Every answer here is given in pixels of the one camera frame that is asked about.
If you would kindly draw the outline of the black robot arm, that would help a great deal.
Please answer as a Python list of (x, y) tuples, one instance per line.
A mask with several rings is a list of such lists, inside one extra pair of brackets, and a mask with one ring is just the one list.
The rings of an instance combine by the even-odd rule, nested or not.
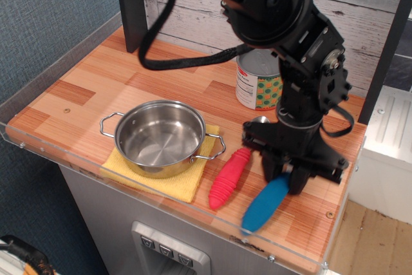
[(314, 176), (340, 182), (348, 161), (323, 140), (323, 117), (334, 110), (353, 124), (340, 106), (351, 90), (343, 38), (313, 0), (222, 1), (236, 36), (279, 60), (277, 121), (243, 125), (244, 143), (261, 153), (265, 179), (278, 178), (290, 164), (290, 194), (299, 194)]

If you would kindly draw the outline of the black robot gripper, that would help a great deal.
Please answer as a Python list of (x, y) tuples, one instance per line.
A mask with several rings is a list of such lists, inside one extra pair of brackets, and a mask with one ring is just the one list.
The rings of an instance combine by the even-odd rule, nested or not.
[(265, 180), (276, 179), (292, 166), (289, 194), (300, 194), (309, 178), (316, 176), (339, 184), (349, 162), (320, 134), (319, 125), (294, 128), (282, 121), (248, 121), (243, 124), (246, 146), (260, 152)]

